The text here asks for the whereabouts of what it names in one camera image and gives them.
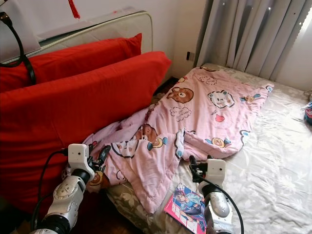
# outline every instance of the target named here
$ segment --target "book cover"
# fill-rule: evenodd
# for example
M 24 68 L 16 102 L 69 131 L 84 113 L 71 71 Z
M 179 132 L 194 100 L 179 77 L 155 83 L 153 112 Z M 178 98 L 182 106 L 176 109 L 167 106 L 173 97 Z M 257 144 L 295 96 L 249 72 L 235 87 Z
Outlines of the book cover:
M 206 233 L 204 198 L 183 184 L 178 184 L 164 211 L 191 232 Z

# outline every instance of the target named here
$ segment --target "gray curtain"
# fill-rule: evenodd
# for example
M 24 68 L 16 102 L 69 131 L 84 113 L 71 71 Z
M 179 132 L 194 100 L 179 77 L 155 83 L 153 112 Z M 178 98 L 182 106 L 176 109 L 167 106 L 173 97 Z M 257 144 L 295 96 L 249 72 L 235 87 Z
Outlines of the gray curtain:
M 219 64 L 275 80 L 312 0 L 210 0 L 195 65 Z

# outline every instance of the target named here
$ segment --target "wooden floor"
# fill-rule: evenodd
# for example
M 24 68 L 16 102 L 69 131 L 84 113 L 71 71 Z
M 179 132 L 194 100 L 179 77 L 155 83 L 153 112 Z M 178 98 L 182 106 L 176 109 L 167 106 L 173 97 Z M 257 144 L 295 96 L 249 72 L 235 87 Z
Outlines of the wooden floor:
M 95 198 L 95 194 L 90 195 L 86 199 Z M 100 197 L 96 209 L 79 214 L 77 224 L 71 234 L 143 234 L 117 211 L 105 193 L 101 193 Z

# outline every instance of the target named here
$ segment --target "red pillow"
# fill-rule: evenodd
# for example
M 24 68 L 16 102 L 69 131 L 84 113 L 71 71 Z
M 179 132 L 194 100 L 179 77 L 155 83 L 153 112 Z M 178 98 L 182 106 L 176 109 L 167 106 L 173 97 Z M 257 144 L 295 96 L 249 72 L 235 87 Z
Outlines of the red pillow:
M 37 84 L 92 71 L 141 54 L 142 34 L 78 45 L 29 58 Z M 31 85 L 22 63 L 0 68 L 0 93 Z
M 47 157 L 147 107 L 170 63 L 163 52 L 149 52 L 73 77 L 1 93 L 1 195 L 32 212 Z M 51 160 L 43 195 L 60 183 L 66 161 L 60 155 Z

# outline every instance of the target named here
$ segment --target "black cable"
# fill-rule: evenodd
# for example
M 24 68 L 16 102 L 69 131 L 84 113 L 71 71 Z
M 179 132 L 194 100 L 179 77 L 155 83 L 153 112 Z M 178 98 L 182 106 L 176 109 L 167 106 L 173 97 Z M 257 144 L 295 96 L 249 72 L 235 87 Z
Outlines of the black cable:
M 50 159 L 56 155 L 56 154 L 63 154 L 63 150 L 59 150 L 59 151 L 55 151 L 53 153 L 50 154 L 50 156 L 47 158 L 46 162 L 45 162 L 45 165 L 42 169 L 42 172 L 41 172 L 41 175 L 40 175 L 40 179 L 39 179 L 39 185 L 38 185 L 38 202 L 40 201 L 41 199 L 41 187 L 42 187 L 42 181 L 43 181 L 43 176 L 44 176 L 44 173 L 45 173 L 45 170 L 47 169 L 48 165 L 49 165 L 49 162 L 50 162 Z
M 13 23 L 10 19 L 10 17 L 5 13 L 5 12 L 0 12 L 0 21 L 2 21 L 6 26 L 9 27 L 11 32 L 13 33 L 16 41 L 18 42 L 19 45 L 19 59 L 17 61 L 14 61 L 12 63 L 0 63 L 1 67 L 17 67 L 19 66 L 22 62 L 25 64 L 25 67 L 28 71 L 28 75 L 30 77 L 31 83 L 36 84 L 36 76 L 35 76 L 35 71 L 28 59 L 28 57 L 24 54 L 24 48 L 23 44 L 21 43 L 20 37 L 15 31 L 13 27 Z
M 214 183 L 206 180 L 204 177 L 200 176 L 199 174 L 197 174 L 197 172 L 192 168 L 191 165 L 189 165 L 189 168 L 190 170 L 193 172 L 194 175 L 196 175 L 198 178 L 202 179 L 203 181 L 207 182 L 208 184 L 211 184 L 214 188 L 220 190 L 232 203 L 232 205 L 234 206 L 236 212 L 237 212 L 237 215 L 238 215 L 238 218 L 239 218 L 239 222 L 240 222 L 240 231 L 241 231 L 241 234 L 244 234 L 244 223 L 243 223 L 243 218 L 242 218 L 242 215 L 240 214 L 239 212 L 239 209 L 238 207 L 236 206 L 235 202 L 233 201 L 233 199 L 231 198 L 231 196 L 226 192 L 224 191 L 223 189 L 221 189 L 219 186 L 215 185 Z
M 37 221 L 38 221 L 38 214 L 39 214 L 39 209 L 40 209 L 40 204 L 43 200 L 45 200 L 47 197 L 51 196 L 53 192 L 43 196 L 40 198 L 40 200 L 37 202 L 36 207 L 34 208 L 34 212 L 31 216 L 30 220 L 30 231 L 34 231 L 37 228 Z
M 51 158 L 56 155 L 56 154 L 63 154 L 65 156 L 68 155 L 68 149 L 62 149 L 62 150 L 59 150 L 59 151 L 55 151 L 53 153 L 50 154 L 50 156 L 47 158 L 46 162 L 45 162 L 45 165 L 42 169 L 42 172 L 41 172 L 41 175 L 40 175 L 40 179 L 39 179 L 39 185 L 38 185 L 38 202 L 36 204 L 36 207 L 34 209 L 34 212 L 32 214 L 32 219 L 31 219 L 31 222 L 30 222 L 30 227 L 31 227 L 31 231 L 35 230 L 36 229 L 36 225 L 37 225 L 37 221 L 38 221 L 38 215 L 39 215 L 39 209 L 40 209 L 40 204 L 41 202 L 46 199 L 48 196 L 50 196 L 52 193 L 49 193 L 48 195 L 45 195 L 43 197 L 41 197 L 41 187 L 42 187 L 42 181 L 43 181 L 43 177 L 44 177 L 44 173 L 45 173 L 45 170 L 47 169 L 48 165 L 49 165 L 49 162 L 51 160 Z

